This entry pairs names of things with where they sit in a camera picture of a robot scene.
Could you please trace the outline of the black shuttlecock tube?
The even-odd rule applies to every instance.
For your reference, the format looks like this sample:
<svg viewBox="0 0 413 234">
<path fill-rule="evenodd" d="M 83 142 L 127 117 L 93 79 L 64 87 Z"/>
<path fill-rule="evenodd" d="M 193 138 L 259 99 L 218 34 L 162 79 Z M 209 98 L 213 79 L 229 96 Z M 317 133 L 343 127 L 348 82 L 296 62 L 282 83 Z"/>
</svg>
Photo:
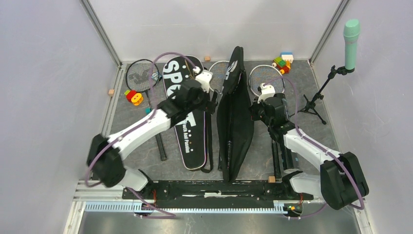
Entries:
<svg viewBox="0 0 413 234">
<path fill-rule="evenodd" d="M 284 106 L 285 120 L 289 121 L 290 117 L 289 117 L 287 100 L 286 100 L 285 94 L 278 93 L 277 95 L 279 98 L 282 99 L 282 103 Z M 283 170 L 285 171 L 287 169 L 293 169 L 294 168 L 293 157 L 292 157 L 291 151 L 285 147 L 283 139 L 281 140 L 281 143 L 279 143 L 279 146 L 280 146 L 281 154 L 282 154 Z"/>
</svg>

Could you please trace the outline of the black crossway racket bag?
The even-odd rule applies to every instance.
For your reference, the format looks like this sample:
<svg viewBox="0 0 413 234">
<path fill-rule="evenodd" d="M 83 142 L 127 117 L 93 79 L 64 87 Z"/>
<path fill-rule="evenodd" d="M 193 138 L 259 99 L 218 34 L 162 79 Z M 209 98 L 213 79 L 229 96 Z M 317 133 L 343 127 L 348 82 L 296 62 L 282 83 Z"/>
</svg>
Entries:
<svg viewBox="0 0 413 234">
<path fill-rule="evenodd" d="M 226 69 L 222 97 L 217 111 L 219 159 L 224 183 L 239 174 L 254 135 L 251 99 L 244 65 L 244 48 L 236 46 Z"/>
</svg>

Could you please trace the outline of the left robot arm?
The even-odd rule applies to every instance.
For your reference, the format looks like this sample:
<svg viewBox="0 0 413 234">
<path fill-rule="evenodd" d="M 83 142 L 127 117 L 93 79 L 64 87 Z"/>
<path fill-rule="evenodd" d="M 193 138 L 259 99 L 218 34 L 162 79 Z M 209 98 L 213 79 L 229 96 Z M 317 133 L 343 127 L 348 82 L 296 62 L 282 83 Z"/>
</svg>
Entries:
<svg viewBox="0 0 413 234">
<path fill-rule="evenodd" d="M 150 197 L 153 185 L 148 182 L 147 176 L 141 171 L 126 168 L 123 161 L 150 138 L 187 123 L 191 112 L 201 110 L 212 114 L 216 102 L 210 99 L 210 90 L 210 84 L 206 81 L 198 78 L 187 80 L 172 96 L 130 127 L 110 137 L 95 135 L 86 164 L 98 177 L 98 184 L 107 188 L 122 185 L 134 189 L 140 198 Z"/>
</svg>

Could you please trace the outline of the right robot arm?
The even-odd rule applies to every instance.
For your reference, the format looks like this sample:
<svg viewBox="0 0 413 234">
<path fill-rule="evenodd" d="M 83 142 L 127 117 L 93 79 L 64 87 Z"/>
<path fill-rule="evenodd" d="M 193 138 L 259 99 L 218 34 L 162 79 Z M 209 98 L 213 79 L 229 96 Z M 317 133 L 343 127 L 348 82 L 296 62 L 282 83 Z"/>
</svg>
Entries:
<svg viewBox="0 0 413 234">
<path fill-rule="evenodd" d="M 252 119 L 267 126 L 271 138 L 281 145 L 281 149 L 297 153 L 319 171 L 319 175 L 302 171 L 289 173 L 281 186 L 284 197 L 294 199 L 304 193 L 322 198 L 335 210 L 346 206 L 365 208 L 363 198 L 369 194 L 369 187 L 355 154 L 331 150 L 297 128 L 286 118 L 280 94 L 266 99 L 257 97 L 249 109 Z"/>
</svg>

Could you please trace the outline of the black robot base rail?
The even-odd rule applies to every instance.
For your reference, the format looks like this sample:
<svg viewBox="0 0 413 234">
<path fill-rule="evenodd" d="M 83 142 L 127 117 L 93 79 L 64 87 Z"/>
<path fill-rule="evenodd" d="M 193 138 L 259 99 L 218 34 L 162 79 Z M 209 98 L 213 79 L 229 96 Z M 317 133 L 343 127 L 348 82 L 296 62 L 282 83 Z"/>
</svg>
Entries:
<svg viewBox="0 0 413 234">
<path fill-rule="evenodd" d="M 274 201 L 313 200 L 282 183 L 267 180 L 158 180 L 149 182 L 138 193 L 144 200 L 154 200 L 158 208 L 223 209 L 271 208 Z"/>
</svg>

